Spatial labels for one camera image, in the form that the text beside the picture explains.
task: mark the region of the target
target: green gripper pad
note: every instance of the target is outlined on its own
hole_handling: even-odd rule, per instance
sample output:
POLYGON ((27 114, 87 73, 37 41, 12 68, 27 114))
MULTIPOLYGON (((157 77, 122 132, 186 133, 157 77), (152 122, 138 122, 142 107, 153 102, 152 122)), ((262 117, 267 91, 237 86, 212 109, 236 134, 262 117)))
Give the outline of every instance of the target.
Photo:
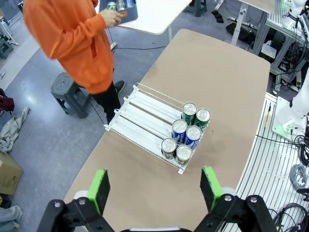
POLYGON ((110 189, 111 186, 107 170, 97 170, 88 191, 87 198, 93 203, 100 215, 103 215, 110 189))
POLYGON ((208 212, 213 209, 216 202, 223 195, 221 186, 212 167, 203 167, 200 188, 202 190, 208 212))

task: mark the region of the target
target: blue can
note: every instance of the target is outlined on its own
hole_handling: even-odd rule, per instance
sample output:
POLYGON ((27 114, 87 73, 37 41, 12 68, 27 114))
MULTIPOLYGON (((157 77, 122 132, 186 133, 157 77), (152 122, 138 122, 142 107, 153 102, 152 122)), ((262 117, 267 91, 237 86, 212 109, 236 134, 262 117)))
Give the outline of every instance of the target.
POLYGON ((177 119, 172 125, 172 138, 176 140, 176 142, 183 144, 187 128, 188 125, 184 120, 177 119))
POLYGON ((185 136, 184 144, 191 147, 194 151, 199 143, 199 140, 202 137, 202 131, 197 126, 190 126, 187 129, 187 133, 185 136))
POLYGON ((126 1, 126 8, 134 6, 134 0, 125 0, 126 1))

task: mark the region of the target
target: cardboard box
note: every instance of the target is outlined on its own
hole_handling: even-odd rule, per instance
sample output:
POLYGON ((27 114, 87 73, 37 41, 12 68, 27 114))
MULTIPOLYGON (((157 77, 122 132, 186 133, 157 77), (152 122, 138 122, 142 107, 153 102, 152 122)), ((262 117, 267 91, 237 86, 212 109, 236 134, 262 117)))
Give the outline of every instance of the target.
POLYGON ((12 157, 0 151, 0 193, 13 195, 23 170, 12 157))

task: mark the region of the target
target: black pants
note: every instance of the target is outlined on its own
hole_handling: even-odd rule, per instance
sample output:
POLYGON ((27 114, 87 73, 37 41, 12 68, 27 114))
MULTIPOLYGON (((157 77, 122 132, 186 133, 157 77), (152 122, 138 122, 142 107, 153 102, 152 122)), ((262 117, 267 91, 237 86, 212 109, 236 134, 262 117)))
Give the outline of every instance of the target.
POLYGON ((112 82, 105 92, 91 95, 94 100, 103 107, 104 112, 106 113, 107 123, 109 124, 115 116, 114 110, 120 109, 120 102, 114 83, 112 82))

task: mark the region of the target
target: table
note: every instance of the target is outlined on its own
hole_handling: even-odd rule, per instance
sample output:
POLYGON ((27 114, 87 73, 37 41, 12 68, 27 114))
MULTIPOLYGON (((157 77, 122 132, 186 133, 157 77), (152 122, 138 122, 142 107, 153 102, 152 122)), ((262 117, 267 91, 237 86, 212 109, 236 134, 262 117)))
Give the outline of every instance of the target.
MULTIPOLYGON (((232 45, 236 45, 236 43, 237 43, 239 33, 240 33, 241 24, 242 24, 243 20, 246 18, 249 5, 253 6, 257 9, 260 9, 263 12, 274 13, 275 2, 276 2, 276 0, 239 0, 239 1, 242 2, 242 4, 241 4, 241 7, 240 7, 237 24, 236 24, 235 31, 234 31, 233 38, 232 38, 232 42, 231 42, 232 45)), ((220 6, 223 4, 223 2, 224 2, 224 0, 219 0, 218 4, 214 8, 214 10, 217 11, 220 8, 220 6)))
POLYGON ((64 201, 68 203, 76 192, 87 190, 97 169, 107 169, 111 192, 104 217, 114 230, 175 225, 195 229, 207 212, 199 189, 202 166, 212 166, 222 186, 236 188, 239 182, 259 122, 269 67, 267 61, 245 50, 180 30, 141 83, 179 101, 206 106, 212 113, 183 175, 109 131, 64 201), (239 65, 218 51, 233 54, 239 65), (247 87, 253 83, 254 88, 247 87))
POLYGON ((191 0, 137 0, 139 17, 119 27, 160 35, 166 29, 168 42, 172 39, 172 22, 190 4, 191 0))

